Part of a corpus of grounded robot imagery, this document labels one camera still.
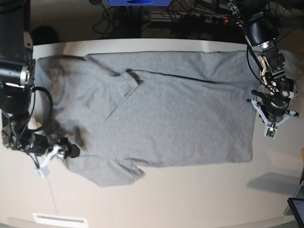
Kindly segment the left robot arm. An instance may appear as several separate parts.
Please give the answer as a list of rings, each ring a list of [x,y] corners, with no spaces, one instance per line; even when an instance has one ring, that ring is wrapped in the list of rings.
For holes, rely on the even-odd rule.
[[[247,52],[261,72],[258,77],[265,92],[252,90],[261,99],[257,106],[269,122],[279,122],[296,97],[296,82],[286,76],[285,59],[276,47],[278,30],[265,10],[263,0],[230,0],[228,7],[236,18],[247,41]]]

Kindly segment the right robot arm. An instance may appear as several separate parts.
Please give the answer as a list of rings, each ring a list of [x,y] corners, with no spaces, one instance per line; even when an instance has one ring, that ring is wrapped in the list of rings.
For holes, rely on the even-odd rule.
[[[50,92],[34,85],[35,59],[30,34],[30,1],[0,2],[0,110],[3,145],[12,150],[41,156],[58,147],[63,158],[76,158],[80,149],[66,137],[51,144],[38,132],[45,129],[53,115]],[[31,95],[43,92],[48,98],[48,114],[41,127],[29,129]]]

